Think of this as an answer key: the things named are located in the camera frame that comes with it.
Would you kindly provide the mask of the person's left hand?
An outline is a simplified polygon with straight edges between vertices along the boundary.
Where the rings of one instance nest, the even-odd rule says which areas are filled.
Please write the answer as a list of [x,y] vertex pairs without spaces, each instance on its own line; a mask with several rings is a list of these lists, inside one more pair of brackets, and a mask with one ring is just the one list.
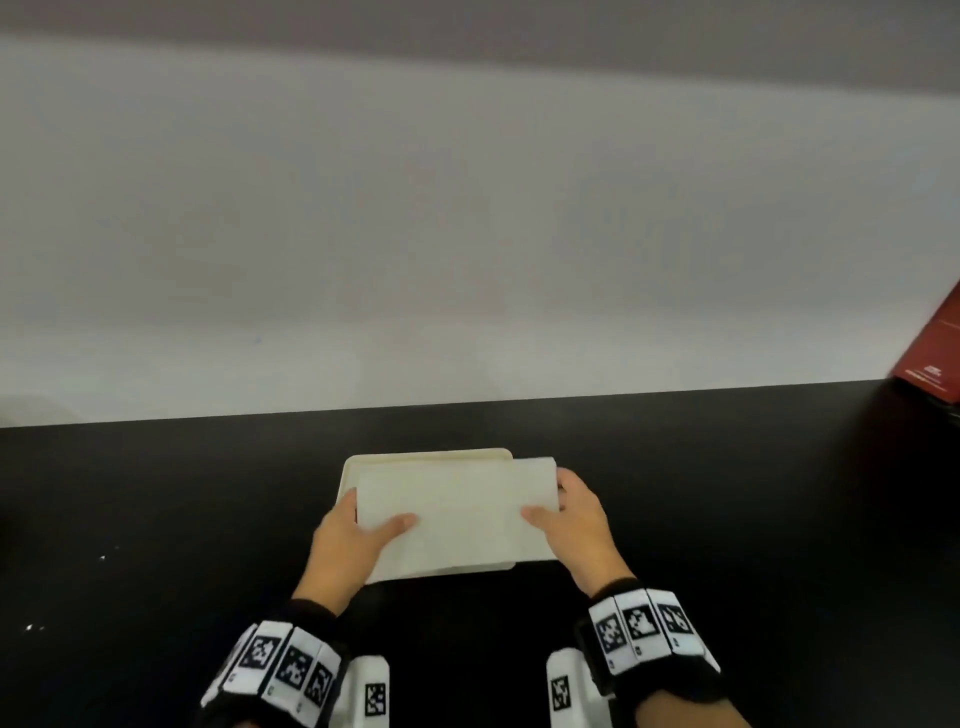
[[357,522],[357,492],[346,491],[314,531],[292,598],[340,616],[366,585],[386,546],[368,546]]

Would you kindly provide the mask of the person's right hand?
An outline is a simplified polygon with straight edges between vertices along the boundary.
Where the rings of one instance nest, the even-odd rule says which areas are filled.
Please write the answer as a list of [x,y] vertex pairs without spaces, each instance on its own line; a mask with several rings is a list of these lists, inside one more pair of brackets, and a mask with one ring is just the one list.
[[545,538],[551,552],[589,598],[623,579],[635,579],[615,544],[598,496],[574,471],[556,469],[562,535]]

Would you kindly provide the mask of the white paper sheet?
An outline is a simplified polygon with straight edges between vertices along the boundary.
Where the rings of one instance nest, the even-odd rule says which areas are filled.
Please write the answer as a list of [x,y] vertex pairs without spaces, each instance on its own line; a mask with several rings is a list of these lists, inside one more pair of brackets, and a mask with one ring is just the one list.
[[559,510],[551,457],[514,458],[503,447],[358,454],[343,464],[338,499],[352,490],[361,528],[399,514],[418,518],[384,548],[368,585],[556,559],[544,533],[521,513],[528,505]]

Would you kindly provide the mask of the person's right forearm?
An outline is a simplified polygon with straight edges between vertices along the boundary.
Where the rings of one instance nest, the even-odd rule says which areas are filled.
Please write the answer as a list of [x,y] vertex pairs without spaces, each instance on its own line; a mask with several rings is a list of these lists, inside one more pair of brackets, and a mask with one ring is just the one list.
[[633,713],[635,728],[752,728],[727,698],[694,702],[659,690]]

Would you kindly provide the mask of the cream rectangular tray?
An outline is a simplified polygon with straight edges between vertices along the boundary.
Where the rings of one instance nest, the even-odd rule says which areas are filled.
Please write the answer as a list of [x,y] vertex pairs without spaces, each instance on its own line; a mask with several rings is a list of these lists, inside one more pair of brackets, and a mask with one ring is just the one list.
[[493,475],[513,461],[501,447],[347,458],[337,499],[356,490],[361,528],[398,514],[418,516],[413,529],[384,548],[366,585],[512,569],[516,558],[489,541],[487,509],[499,503]]

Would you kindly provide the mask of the black wristband with marker tags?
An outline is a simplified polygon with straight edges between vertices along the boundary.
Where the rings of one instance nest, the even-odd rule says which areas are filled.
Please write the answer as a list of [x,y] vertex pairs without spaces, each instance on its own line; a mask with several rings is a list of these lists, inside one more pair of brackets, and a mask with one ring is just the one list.
[[599,693],[625,712],[657,693],[702,705],[728,697],[719,664],[672,591],[616,579],[590,600],[574,637]]
[[335,613],[292,599],[238,638],[190,728],[329,728],[351,661]]

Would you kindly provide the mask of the red cardboard box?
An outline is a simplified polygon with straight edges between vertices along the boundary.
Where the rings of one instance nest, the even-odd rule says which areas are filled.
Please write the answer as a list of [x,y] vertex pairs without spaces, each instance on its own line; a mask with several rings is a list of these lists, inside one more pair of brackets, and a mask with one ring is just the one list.
[[897,360],[891,377],[960,408],[960,281]]

